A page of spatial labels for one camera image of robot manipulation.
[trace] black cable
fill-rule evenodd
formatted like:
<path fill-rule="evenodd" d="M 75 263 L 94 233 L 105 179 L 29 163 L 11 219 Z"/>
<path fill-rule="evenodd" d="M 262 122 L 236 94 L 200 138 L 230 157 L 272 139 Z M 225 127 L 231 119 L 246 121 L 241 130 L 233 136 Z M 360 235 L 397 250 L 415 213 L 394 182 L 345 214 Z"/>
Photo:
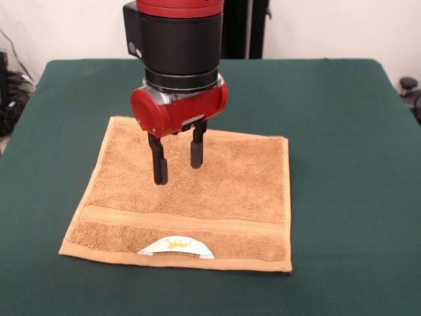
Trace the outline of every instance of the black cable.
<path fill-rule="evenodd" d="M 20 65 L 20 67 L 22 68 L 22 70 L 26 73 L 26 75 L 30 78 L 30 80 L 34 81 L 34 79 L 31 77 L 30 73 L 28 72 L 28 69 L 26 69 L 26 67 L 20 62 L 19 57 L 18 57 L 18 54 L 16 52 L 16 49 L 14 48 L 13 41 L 10 39 L 10 37 L 8 37 L 6 35 L 6 33 L 4 33 L 4 31 L 1 28 L 0 28 L 0 33 L 1 33 L 1 35 L 3 35 L 5 37 L 5 39 L 12 46 L 13 55 L 16 57 L 16 60 L 18 61 L 18 64 Z"/>

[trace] black rubber finger tip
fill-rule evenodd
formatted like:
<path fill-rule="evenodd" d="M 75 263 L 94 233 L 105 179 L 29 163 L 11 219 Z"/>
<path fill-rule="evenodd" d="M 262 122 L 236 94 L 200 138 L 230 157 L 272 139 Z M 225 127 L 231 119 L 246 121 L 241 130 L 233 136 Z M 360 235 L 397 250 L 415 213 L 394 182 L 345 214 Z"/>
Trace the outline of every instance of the black rubber finger tip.
<path fill-rule="evenodd" d="M 168 164 L 166 159 L 161 160 L 161 184 L 165 185 L 168 183 Z"/>
<path fill-rule="evenodd" d="M 203 164 L 203 144 L 191 143 L 190 164 L 194 169 L 199 169 Z"/>

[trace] green table surface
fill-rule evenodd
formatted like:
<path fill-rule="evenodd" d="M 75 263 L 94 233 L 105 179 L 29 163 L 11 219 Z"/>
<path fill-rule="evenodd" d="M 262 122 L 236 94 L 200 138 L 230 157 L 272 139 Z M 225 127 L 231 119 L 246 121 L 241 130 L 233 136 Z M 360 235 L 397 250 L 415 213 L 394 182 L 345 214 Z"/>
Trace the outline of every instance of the green table surface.
<path fill-rule="evenodd" d="M 290 140 L 290 275 L 58 255 L 133 60 L 47 65 L 0 158 L 0 315 L 421 315 L 421 135 L 371 60 L 222 61 L 214 129 Z"/>

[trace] towel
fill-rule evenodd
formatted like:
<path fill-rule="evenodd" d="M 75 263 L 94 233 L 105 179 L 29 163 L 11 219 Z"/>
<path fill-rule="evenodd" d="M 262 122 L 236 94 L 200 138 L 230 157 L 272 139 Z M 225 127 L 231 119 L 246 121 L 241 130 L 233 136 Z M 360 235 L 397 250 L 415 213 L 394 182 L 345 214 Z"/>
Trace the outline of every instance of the towel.
<path fill-rule="evenodd" d="M 208 130 L 162 139 L 168 184 L 153 181 L 147 135 L 111 117 L 60 255 L 150 267 L 291 272 L 288 140 Z"/>

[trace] white label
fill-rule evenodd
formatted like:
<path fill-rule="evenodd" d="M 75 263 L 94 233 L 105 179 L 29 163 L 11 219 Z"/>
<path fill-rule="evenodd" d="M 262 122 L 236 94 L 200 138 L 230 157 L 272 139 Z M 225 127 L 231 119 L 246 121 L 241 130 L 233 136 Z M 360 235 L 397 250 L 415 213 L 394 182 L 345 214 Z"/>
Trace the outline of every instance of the white label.
<path fill-rule="evenodd" d="M 213 253 L 204 245 L 193 238 L 183 236 L 169 236 L 154 242 L 138 252 L 140 255 L 153 255 L 157 252 L 183 252 L 200 255 L 202 259 L 215 259 Z"/>

